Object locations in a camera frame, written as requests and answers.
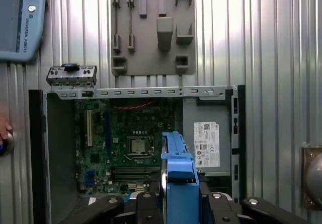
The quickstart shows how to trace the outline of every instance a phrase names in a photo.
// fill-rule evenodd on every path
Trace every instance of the corrugated metal wall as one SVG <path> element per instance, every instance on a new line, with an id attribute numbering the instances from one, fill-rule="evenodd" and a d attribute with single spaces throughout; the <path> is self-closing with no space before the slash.
<path id="1" fill-rule="evenodd" d="M 49 67 L 68 62 L 96 64 L 100 88 L 246 84 L 248 195 L 322 223 L 322 213 L 300 208 L 300 145 L 322 135 L 321 0 L 196 0 L 196 74 L 118 78 L 109 65 L 110 1 L 48 2 L 37 60 L 0 64 L 0 105 L 17 144 L 0 160 L 1 224 L 32 222 L 27 90 L 49 89 Z"/>

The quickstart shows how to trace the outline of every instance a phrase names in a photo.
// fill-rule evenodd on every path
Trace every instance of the green circuit board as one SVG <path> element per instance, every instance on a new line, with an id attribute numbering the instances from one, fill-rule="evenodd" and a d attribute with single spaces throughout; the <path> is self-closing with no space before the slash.
<path id="1" fill-rule="evenodd" d="M 76 178 L 80 194 L 148 190 L 160 171 L 162 132 L 181 131 L 175 98 L 75 102 Z"/>

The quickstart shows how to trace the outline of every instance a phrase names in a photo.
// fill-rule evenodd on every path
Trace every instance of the power supply label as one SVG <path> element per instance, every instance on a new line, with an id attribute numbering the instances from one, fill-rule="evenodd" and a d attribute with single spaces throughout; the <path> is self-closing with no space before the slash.
<path id="1" fill-rule="evenodd" d="M 219 167 L 219 125 L 216 122 L 195 122 L 194 140 L 196 167 Z"/>

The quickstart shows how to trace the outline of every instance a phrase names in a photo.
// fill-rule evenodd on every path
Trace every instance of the red cable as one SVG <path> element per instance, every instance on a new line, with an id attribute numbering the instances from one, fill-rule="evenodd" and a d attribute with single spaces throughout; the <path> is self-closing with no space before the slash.
<path id="1" fill-rule="evenodd" d="M 113 107 L 113 108 L 118 109 L 118 110 L 133 110 L 133 109 L 146 107 L 146 106 L 150 105 L 151 103 L 152 102 L 148 102 L 148 103 L 144 103 L 142 105 L 138 105 L 138 106 L 134 106 L 134 107 Z"/>

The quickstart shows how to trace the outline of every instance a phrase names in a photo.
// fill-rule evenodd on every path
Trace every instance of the pcie slot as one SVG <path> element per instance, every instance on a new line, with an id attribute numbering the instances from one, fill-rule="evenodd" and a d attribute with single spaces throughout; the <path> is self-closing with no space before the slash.
<path id="1" fill-rule="evenodd" d="M 115 173 L 140 173 L 140 172 L 155 172 L 155 171 L 160 171 L 160 167 L 158 166 L 153 166 L 153 167 L 115 167 L 114 172 Z"/>
<path id="2" fill-rule="evenodd" d="M 86 120 L 87 120 L 87 146 L 93 146 L 93 111 L 86 111 Z"/>
<path id="3" fill-rule="evenodd" d="M 144 182 L 148 180 L 149 175 L 116 175 L 114 182 Z"/>
<path id="4" fill-rule="evenodd" d="M 160 167 L 115 167 L 113 177 L 116 182 L 145 181 L 159 171 Z"/>

